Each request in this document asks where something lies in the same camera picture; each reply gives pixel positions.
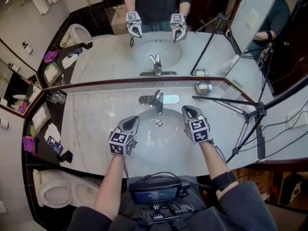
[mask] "bathroom sink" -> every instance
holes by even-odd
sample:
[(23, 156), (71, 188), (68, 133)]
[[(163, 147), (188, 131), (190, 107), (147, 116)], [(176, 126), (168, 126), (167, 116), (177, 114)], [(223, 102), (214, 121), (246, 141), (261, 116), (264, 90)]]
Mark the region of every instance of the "bathroom sink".
[(136, 67), (141, 71), (153, 70), (153, 64), (150, 61), (150, 55), (159, 54), (162, 69), (176, 65), (182, 58), (182, 49), (177, 43), (168, 40), (152, 40), (135, 46), (132, 50), (132, 57)]
[(179, 112), (163, 109), (159, 115), (151, 109), (139, 115), (140, 122), (134, 156), (151, 163), (168, 163), (173, 158), (186, 158), (192, 142), (184, 133), (183, 116)]

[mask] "person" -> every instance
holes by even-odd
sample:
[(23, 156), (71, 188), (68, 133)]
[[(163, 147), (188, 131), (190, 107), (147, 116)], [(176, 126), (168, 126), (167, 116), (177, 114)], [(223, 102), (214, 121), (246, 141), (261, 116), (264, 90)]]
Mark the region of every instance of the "person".
[[(212, 182), (217, 183), (217, 179), (222, 182), (222, 178), (226, 180), (225, 176), (228, 180), (232, 179), (232, 173), (212, 144), (209, 141), (199, 143)], [(114, 155), (96, 197), (94, 209), (84, 206), (77, 208), (73, 212), (68, 231), (175, 230), (166, 222), (163, 224), (155, 223), (146, 229), (142, 229), (138, 226), (138, 222), (129, 218), (129, 213), (132, 210), (126, 208), (128, 206), (127, 201), (121, 198), (124, 161), (124, 157)], [(201, 199), (203, 207), (200, 207), (198, 212), (191, 213), (185, 218), (188, 229), (179, 228), (177, 230), (277, 230), (275, 221), (253, 182), (246, 181), (239, 184), (234, 177), (234, 180), (224, 184), (222, 188), (219, 187), (216, 191), (219, 210), (213, 206), (207, 208), (199, 191), (191, 195), (193, 198)]]
[(128, 13), (137, 11), (142, 21), (142, 32), (170, 31), (174, 13), (187, 16), (191, 0), (124, 0)]
[(247, 51), (260, 49), (250, 53), (256, 61), (259, 59), (264, 47), (281, 34), (289, 18), (290, 9), (287, 2), (285, 0), (275, 0), (263, 25), (247, 49)]

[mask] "gray shirt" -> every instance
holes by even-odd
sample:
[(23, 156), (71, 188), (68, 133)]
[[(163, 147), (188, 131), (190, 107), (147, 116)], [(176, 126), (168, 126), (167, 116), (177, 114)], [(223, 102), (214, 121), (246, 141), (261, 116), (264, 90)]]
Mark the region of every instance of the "gray shirt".
[[(194, 214), (186, 224), (191, 231), (256, 230), (275, 231), (275, 221), (262, 201), (257, 186), (250, 181), (243, 182), (227, 193), (220, 201), (219, 208), (210, 207)], [(135, 231), (138, 223), (118, 216), (112, 222), (105, 215), (88, 207), (79, 207), (67, 231)], [(172, 231), (169, 224), (154, 224), (150, 231)]]

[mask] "soap dish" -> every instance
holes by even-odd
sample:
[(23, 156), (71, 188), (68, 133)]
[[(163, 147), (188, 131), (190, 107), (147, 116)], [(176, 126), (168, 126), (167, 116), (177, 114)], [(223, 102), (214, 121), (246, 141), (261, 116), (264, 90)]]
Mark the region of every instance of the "soap dish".
[[(198, 75), (197, 75), (197, 72), (203, 72), (203, 75), (202, 75), (202, 76), (198, 76)], [(210, 73), (209, 73), (206, 69), (198, 68), (198, 69), (196, 69), (196, 70), (194, 71), (193, 76), (208, 77), (208, 76), (210, 76)]]
[[(207, 85), (207, 89), (206, 90), (200, 90), (199, 89), (200, 85)], [(196, 83), (196, 89), (197, 89), (199, 94), (205, 95), (205, 94), (209, 94), (213, 90), (213, 85), (209, 81), (198, 81)]]

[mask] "small bottle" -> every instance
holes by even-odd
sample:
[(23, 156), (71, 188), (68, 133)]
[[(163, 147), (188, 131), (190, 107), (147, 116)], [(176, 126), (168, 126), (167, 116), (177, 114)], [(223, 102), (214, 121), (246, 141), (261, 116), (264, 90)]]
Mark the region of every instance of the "small bottle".
[(28, 43), (26, 43), (26, 41), (23, 42), (23, 48), (28, 54), (31, 54), (33, 51), (33, 49), (28, 45)]

